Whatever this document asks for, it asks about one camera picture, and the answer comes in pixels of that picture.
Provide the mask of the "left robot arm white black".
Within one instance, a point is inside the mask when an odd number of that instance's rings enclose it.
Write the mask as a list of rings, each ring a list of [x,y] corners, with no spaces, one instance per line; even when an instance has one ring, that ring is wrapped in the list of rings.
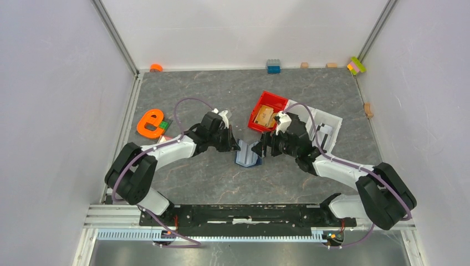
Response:
[[[172,203],[151,187],[155,172],[173,162],[195,157],[210,147],[218,152],[238,151],[230,117],[228,110],[213,110],[182,135],[163,143],[138,146],[129,142],[105,175],[105,184],[114,196],[120,196],[129,205],[151,211],[159,225],[169,225],[174,219],[174,211],[169,207]]]

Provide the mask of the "navy blue card holder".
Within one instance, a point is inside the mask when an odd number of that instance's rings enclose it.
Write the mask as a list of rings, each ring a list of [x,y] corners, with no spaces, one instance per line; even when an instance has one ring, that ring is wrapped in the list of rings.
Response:
[[[240,150],[236,152],[235,163],[245,168],[261,165],[262,159],[252,151],[252,148],[258,143],[259,141],[248,144],[247,142],[238,139],[237,144],[240,147]]]

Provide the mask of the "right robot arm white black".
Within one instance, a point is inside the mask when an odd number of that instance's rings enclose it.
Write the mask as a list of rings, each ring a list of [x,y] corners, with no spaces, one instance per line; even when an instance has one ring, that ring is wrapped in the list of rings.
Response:
[[[334,157],[313,145],[301,121],[291,122],[285,131],[262,133],[252,151],[260,157],[267,152],[273,157],[291,156],[302,171],[356,189],[357,196],[335,196],[321,209],[320,219],[327,226],[336,225],[342,218],[368,218],[379,228],[389,230],[399,221],[410,220],[417,205],[414,195],[390,164],[358,165]]]

